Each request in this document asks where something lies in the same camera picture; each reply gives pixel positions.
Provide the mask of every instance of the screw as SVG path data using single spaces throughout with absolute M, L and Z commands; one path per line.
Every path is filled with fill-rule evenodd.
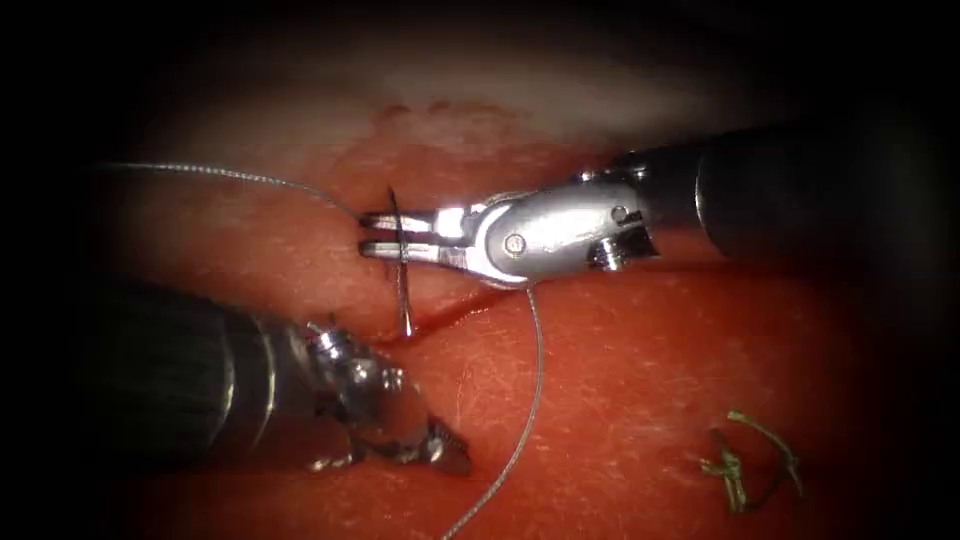
M 623 223 L 627 219 L 627 209 L 622 206 L 614 206 L 610 211 L 610 217 L 617 223 Z
M 510 255 L 519 257 L 523 254 L 523 250 L 527 249 L 527 241 L 519 234 L 511 234 L 503 241 L 503 249 Z

